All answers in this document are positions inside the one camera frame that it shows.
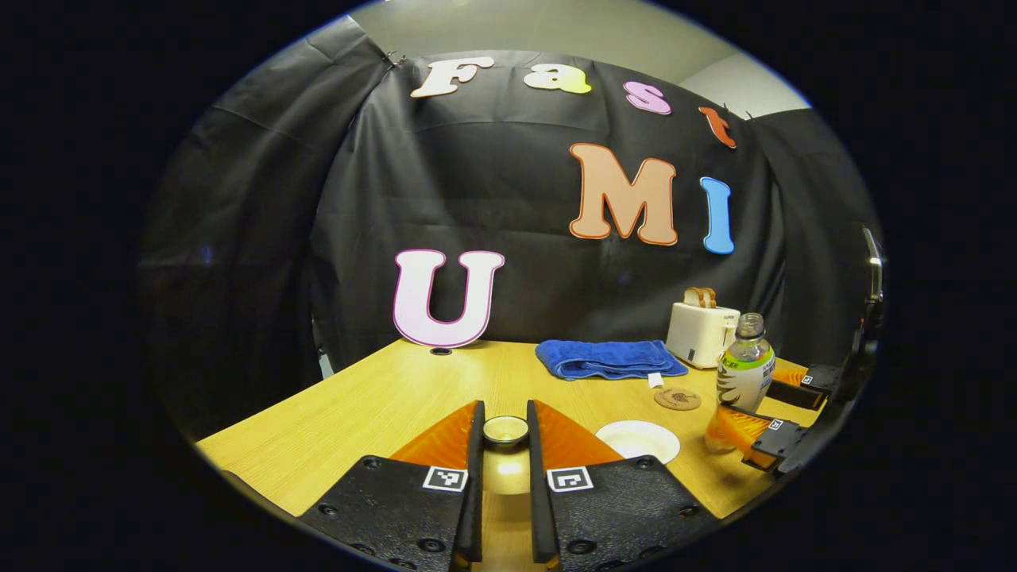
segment folded towel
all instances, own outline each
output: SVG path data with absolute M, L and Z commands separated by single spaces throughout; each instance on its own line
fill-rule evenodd
M 555 377 L 573 381 L 599 376 L 607 380 L 683 376 L 689 368 L 667 351 L 664 342 L 569 342 L 547 340 L 537 344 L 537 357 Z

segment white toaster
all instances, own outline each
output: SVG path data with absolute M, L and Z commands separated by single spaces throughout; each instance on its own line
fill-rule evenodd
M 671 305 L 671 324 L 664 345 L 681 361 L 698 369 L 709 369 L 717 366 L 724 351 L 734 342 L 741 312 L 716 306 L 716 302 L 710 307 L 709 298 L 707 307 L 702 307 L 702 296 L 699 300 L 695 303 L 695 296 L 686 291 L 685 301 Z

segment coaster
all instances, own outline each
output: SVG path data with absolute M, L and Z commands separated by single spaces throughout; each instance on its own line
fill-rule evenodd
M 664 407 L 678 411 L 695 409 L 703 402 L 700 396 L 681 388 L 664 388 L 654 394 L 653 398 Z

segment letter u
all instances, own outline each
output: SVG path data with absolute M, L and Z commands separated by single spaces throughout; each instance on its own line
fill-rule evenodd
M 393 321 L 408 340 L 425 346 L 460 347 L 479 338 L 487 329 L 491 314 L 491 291 L 494 271 L 504 266 L 497 252 L 472 250 L 459 258 L 466 268 L 466 300 L 463 313 L 455 322 L 431 318 L 431 288 L 434 272 L 444 265 L 445 255 L 437 250 L 403 250 L 396 255 L 399 282 Z

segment orange letter m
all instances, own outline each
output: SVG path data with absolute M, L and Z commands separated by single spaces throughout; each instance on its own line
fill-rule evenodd
M 639 237 L 643 242 L 669 246 L 678 241 L 671 219 L 671 179 L 674 167 L 659 159 L 647 159 L 632 183 L 621 165 L 606 147 L 576 144 L 569 150 L 583 169 L 583 196 L 579 218 L 569 230 L 580 238 L 606 238 L 611 225 L 604 220 L 604 204 L 611 212 L 621 238 L 629 238 L 643 213 Z

